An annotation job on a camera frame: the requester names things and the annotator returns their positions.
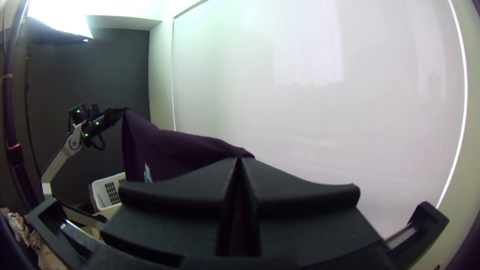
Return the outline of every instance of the dark purple fabric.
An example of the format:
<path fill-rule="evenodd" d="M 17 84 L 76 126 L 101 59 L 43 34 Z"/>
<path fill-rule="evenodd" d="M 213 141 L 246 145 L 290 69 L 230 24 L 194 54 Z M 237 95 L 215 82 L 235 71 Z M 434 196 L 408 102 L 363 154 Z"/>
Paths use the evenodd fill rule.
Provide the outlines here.
<path fill-rule="evenodd" d="M 159 129 L 130 110 L 123 116 L 122 150 L 126 179 L 139 182 L 144 182 L 145 164 L 155 182 L 229 157 L 254 158 L 245 149 L 220 139 Z"/>

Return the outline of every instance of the dark gray wall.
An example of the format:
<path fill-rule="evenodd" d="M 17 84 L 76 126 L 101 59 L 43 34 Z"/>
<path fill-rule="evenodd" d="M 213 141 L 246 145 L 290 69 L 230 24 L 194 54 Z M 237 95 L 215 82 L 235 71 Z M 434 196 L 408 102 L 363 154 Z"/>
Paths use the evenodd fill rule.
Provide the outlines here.
<path fill-rule="evenodd" d="M 68 131 L 68 111 L 80 104 L 98 103 L 100 110 L 129 107 L 150 120 L 148 90 L 149 32 L 127 29 L 92 29 L 95 40 L 78 45 L 32 46 L 28 93 L 33 148 L 40 170 L 61 146 Z M 40 194 L 26 137 L 23 110 L 25 45 L 17 46 L 15 67 L 15 120 L 24 145 L 27 170 Z M 70 158 L 52 182 L 52 190 L 70 204 L 89 200 L 88 184 L 123 172 L 122 123 L 104 132 L 106 150 L 84 147 Z M 0 154 L 4 163 L 5 154 Z M 2 165 L 2 175 L 8 171 Z M 14 191 L 12 184 L 6 189 Z M 0 198 L 0 203 L 12 199 Z"/>

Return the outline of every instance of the white wall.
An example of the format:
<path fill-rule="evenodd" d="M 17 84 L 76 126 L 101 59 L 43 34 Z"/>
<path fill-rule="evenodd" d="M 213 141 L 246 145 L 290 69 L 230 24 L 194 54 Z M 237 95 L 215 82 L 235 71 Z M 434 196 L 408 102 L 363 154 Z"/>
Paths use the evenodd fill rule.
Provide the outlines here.
<path fill-rule="evenodd" d="M 172 34 L 174 17 L 199 0 L 169 0 L 163 21 L 150 31 L 148 89 L 151 122 L 161 129 L 173 130 Z"/>
<path fill-rule="evenodd" d="M 20 4 L 20 0 L 0 0 L 0 3 L 2 4 L 0 8 L 1 16 L 3 16 L 5 9 L 5 29 L 7 29 L 12 26 L 15 12 L 17 11 L 17 8 Z"/>
<path fill-rule="evenodd" d="M 448 1 L 209 0 L 175 20 L 172 57 L 177 130 L 355 183 L 384 237 L 439 202 L 464 112 Z"/>

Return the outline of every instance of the bright light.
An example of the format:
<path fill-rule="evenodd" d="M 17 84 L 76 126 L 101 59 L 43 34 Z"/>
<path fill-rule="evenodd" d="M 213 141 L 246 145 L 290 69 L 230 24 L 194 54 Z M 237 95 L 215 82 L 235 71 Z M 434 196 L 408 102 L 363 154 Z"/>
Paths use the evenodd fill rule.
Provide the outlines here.
<path fill-rule="evenodd" d="M 55 30 L 93 39 L 82 12 L 82 3 L 73 0 L 30 0 L 27 17 L 35 18 Z"/>

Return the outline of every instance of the laundry basket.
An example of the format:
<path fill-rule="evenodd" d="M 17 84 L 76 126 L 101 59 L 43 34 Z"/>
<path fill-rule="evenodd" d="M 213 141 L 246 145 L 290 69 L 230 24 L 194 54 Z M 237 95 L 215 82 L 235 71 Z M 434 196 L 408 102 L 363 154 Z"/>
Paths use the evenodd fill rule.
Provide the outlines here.
<path fill-rule="evenodd" d="M 93 198 L 100 212 L 108 211 L 122 202 L 119 197 L 119 186 L 125 182 L 125 173 L 119 173 L 91 183 Z"/>

